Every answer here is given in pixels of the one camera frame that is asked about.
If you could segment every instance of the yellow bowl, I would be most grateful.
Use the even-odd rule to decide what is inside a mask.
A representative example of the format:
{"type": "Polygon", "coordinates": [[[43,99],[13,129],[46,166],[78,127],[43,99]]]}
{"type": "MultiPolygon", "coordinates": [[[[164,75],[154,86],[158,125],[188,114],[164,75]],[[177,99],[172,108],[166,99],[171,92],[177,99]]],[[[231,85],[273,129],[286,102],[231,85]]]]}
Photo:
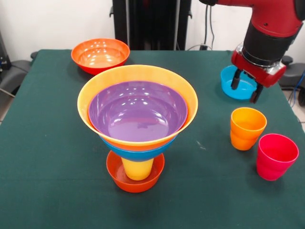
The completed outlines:
{"type": "Polygon", "coordinates": [[[127,65],[106,70],[91,78],[79,93],[77,109],[83,122],[111,145],[123,150],[146,151],[165,145],[192,122],[198,110],[198,98],[193,87],[184,78],[174,72],[149,65],[127,65]],[[147,142],[122,141],[98,132],[89,120],[88,108],[91,100],[101,90],[111,85],[127,81],[161,83],[177,91],[186,101],[188,108],[188,115],[182,128],[169,136],[147,142]]]}

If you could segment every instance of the orange cup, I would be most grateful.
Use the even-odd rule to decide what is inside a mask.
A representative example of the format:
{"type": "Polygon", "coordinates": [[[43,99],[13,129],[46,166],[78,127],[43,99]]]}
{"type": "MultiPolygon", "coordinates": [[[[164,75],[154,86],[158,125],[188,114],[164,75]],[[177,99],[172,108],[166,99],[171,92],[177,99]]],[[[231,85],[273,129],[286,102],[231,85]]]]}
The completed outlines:
{"type": "Polygon", "coordinates": [[[240,107],[231,114],[231,143],[238,150],[249,150],[267,125],[267,119],[258,110],[240,107]]]}

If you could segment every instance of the orange bowl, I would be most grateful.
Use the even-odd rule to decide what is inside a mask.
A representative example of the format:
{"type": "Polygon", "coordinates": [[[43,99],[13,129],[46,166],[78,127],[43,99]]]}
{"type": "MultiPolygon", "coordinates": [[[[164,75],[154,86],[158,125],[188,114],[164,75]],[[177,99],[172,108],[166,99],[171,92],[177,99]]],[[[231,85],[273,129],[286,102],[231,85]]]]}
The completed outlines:
{"type": "Polygon", "coordinates": [[[193,87],[184,78],[174,72],[149,65],[127,65],[106,70],[91,78],[79,93],[77,108],[83,122],[109,144],[123,150],[146,151],[165,145],[192,122],[198,110],[198,98],[193,87]],[[150,81],[161,83],[177,91],[186,101],[188,108],[187,118],[181,129],[166,137],[146,142],[122,141],[104,135],[94,129],[88,115],[88,108],[91,100],[101,90],[111,85],[127,81],[150,81]]]}
{"type": "Polygon", "coordinates": [[[136,181],[131,180],[126,176],[120,156],[110,151],[106,160],[107,170],[110,176],[113,178],[115,184],[124,191],[132,193],[144,192],[154,186],[163,171],[164,164],[164,155],[158,155],[153,160],[150,175],[144,180],[136,181]]]}
{"type": "Polygon", "coordinates": [[[116,39],[100,38],[78,44],[71,52],[72,60],[92,75],[123,65],[130,54],[127,44],[116,39]]]}

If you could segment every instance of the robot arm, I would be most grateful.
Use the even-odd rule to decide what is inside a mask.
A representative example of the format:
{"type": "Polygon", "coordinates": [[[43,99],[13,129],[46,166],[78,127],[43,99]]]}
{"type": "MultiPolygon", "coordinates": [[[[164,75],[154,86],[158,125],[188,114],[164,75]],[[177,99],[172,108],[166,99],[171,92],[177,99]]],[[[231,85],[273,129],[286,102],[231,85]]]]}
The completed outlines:
{"type": "Polygon", "coordinates": [[[257,90],[251,97],[255,103],[263,89],[275,84],[286,66],[281,58],[295,40],[305,20],[304,0],[200,0],[207,5],[250,7],[253,10],[244,43],[232,55],[238,68],[231,87],[236,89],[242,71],[254,78],[257,90]]]}

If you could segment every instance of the yellow cup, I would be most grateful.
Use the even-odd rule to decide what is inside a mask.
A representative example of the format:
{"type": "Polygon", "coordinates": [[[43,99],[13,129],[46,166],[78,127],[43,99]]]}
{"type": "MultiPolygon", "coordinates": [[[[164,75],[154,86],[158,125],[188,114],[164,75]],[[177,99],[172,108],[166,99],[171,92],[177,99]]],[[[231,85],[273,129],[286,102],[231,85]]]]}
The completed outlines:
{"type": "Polygon", "coordinates": [[[122,162],[125,173],[131,180],[144,180],[150,175],[153,166],[153,159],[139,162],[122,157],[122,162]]]}
{"type": "Polygon", "coordinates": [[[267,119],[258,110],[240,107],[231,114],[231,143],[239,150],[249,150],[267,125],[267,119]]]}

